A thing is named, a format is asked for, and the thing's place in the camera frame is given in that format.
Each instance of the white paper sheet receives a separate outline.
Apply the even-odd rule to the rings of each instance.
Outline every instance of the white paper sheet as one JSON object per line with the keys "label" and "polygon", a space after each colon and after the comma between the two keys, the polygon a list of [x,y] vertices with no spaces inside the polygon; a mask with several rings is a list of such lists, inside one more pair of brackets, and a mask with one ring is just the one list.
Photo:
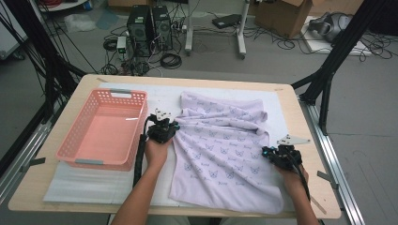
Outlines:
{"label": "white paper sheet", "polygon": [[[172,119],[181,113],[180,95],[184,90],[230,100],[262,99],[268,112],[265,129],[269,133],[270,145],[277,146],[276,142],[288,133],[278,96],[274,92],[110,82],[104,82],[99,87],[146,91],[148,113],[155,113],[155,109],[158,108],[170,112]],[[190,206],[191,204],[168,198],[176,166],[176,153],[172,144],[168,151],[168,158],[158,179],[151,204]],[[43,201],[121,204],[131,191],[132,180],[133,170],[130,172],[89,170],[72,168],[67,163],[60,162]]]}

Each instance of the black metal pole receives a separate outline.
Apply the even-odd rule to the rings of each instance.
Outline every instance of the black metal pole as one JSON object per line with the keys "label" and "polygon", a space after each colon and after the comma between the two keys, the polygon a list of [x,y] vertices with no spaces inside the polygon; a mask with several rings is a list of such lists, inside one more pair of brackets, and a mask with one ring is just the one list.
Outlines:
{"label": "black metal pole", "polygon": [[364,0],[349,25],[343,31],[341,37],[337,39],[335,47],[331,50],[322,67],[316,73],[292,84],[295,89],[307,83],[310,84],[307,90],[300,95],[300,99],[310,105],[314,105],[316,99],[323,93],[319,126],[325,135],[328,134],[326,124],[333,76],[365,33],[366,29],[389,1]]}

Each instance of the pink plastic basket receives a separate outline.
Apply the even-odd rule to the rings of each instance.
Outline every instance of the pink plastic basket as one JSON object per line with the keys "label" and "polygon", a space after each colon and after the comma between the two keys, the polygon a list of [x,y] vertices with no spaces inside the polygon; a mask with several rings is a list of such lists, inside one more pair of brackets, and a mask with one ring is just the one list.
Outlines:
{"label": "pink plastic basket", "polygon": [[96,88],[56,157],[73,167],[129,171],[146,113],[146,92]]}

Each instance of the wooden table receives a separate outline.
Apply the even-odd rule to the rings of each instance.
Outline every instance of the wooden table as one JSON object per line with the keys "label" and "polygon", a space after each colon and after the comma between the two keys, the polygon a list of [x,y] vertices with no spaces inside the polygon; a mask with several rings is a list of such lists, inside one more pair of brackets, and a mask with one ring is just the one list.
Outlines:
{"label": "wooden table", "polygon": [[[18,211],[48,211],[48,212],[96,212],[115,213],[120,205],[96,203],[64,203],[44,202],[42,199],[53,179],[58,160],[55,152],[68,133],[79,110],[83,107],[90,91],[101,83],[135,83],[151,85],[173,85],[190,87],[215,87],[241,90],[256,90],[275,92],[280,100],[283,115],[289,134],[298,137],[312,137],[302,110],[299,106],[293,88],[288,84],[259,82],[223,82],[208,80],[167,79],[147,77],[121,77],[107,75],[86,75],[80,81],[67,107],[60,115],[46,142],[38,152],[37,158],[46,158],[44,164],[32,166],[26,173],[18,189],[12,196],[8,207]],[[301,151],[305,168],[310,175],[309,189],[313,210],[318,218],[339,218],[341,210],[337,203],[329,181],[316,175],[318,171],[325,172],[314,142],[305,144]],[[204,207],[170,207],[151,206],[149,214],[185,215],[194,217],[266,217],[293,218],[294,212],[282,212],[279,215],[243,214],[228,210]]]}

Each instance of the basket handle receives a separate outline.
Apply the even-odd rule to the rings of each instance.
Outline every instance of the basket handle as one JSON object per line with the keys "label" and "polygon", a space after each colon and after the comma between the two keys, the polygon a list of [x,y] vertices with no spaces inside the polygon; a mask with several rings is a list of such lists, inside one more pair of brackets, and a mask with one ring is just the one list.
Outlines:
{"label": "basket handle", "polygon": [[117,94],[131,94],[131,90],[128,89],[111,88],[110,91]]}
{"label": "basket handle", "polygon": [[91,165],[103,165],[103,160],[76,158],[75,159],[75,163],[91,164]]}

